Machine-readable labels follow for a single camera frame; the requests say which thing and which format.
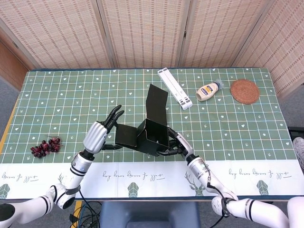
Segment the woven coaster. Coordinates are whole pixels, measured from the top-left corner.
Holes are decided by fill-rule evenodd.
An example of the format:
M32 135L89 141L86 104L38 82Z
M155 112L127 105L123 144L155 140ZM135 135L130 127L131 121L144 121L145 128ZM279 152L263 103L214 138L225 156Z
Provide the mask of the woven coaster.
M230 88L231 94L240 103L253 104L258 100L260 92L256 84L247 79L234 81Z

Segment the squeeze bottle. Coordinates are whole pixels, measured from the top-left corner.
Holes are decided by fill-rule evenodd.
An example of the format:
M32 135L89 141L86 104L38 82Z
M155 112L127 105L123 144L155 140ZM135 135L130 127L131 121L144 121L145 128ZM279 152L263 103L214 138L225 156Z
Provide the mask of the squeeze bottle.
M222 89L224 84L221 80L217 79L214 82L204 85L196 91L196 98L199 101L206 101L211 98L219 89Z

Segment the grape cluster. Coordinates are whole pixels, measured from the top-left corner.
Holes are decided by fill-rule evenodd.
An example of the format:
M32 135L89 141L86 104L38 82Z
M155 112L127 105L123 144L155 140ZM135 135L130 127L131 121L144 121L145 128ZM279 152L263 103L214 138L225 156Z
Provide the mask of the grape cluster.
M42 140L39 146L32 147L30 150L32 151L34 157L42 158L50 152L57 153L60 149L60 141L61 140L58 137L53 137L48 141L48 143L45 140Z

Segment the beige screen panel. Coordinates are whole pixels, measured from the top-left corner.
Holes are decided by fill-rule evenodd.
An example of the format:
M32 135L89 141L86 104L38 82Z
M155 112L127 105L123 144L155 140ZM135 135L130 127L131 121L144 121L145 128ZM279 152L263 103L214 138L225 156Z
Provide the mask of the beige screen panel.
M275 1L238 59L236 66L268 68L279 98L303 83L304 2Z
M110 67L89 0L2 1L0 18L40 67Z
M119 68L174 67L184 0L101 0Z
M197 1L182 67L230 67L267 0Z

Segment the open box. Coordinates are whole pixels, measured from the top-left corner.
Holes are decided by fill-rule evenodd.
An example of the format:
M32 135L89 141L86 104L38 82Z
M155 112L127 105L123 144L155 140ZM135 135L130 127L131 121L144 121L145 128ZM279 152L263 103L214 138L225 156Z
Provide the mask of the open box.
M146 119L137 127L118 124L115 144L158 156L169 148L166 104L168 93L150 84L146 99Z

